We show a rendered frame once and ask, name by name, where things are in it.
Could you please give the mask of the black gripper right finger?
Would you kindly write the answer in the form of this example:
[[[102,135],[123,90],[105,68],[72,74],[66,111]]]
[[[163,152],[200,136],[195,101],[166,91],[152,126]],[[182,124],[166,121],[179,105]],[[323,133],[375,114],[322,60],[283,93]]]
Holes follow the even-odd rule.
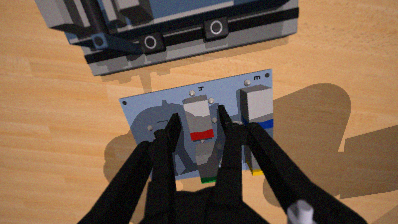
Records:
[[[232,121],[218,105],[225,133],[206,224],[239,224],[242,146],[248,145],[287,216],[287,224],[368,224],[357,212],[314,184],[259,123]]]

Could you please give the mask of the grey metal blank with yellow end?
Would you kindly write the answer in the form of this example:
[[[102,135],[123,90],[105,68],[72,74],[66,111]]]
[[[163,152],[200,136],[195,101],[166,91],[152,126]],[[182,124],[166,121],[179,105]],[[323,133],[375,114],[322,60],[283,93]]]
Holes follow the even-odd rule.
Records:
[[[259,167],[254,155],[252,154],[248,145],[245,145],[246,163],[253,176],[263,175],[261,168]]]

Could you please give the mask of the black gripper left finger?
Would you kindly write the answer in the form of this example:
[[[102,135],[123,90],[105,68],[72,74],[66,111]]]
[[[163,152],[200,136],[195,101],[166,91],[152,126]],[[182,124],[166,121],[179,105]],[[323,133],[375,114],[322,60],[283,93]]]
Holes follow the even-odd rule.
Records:
[[[139,143],[77,224],[129,224],[151,171],[141,224],[172,224],[170,192],[177,191],[172,153],[181,129],[174,113],[165,129],[154,132],[152,142]]]

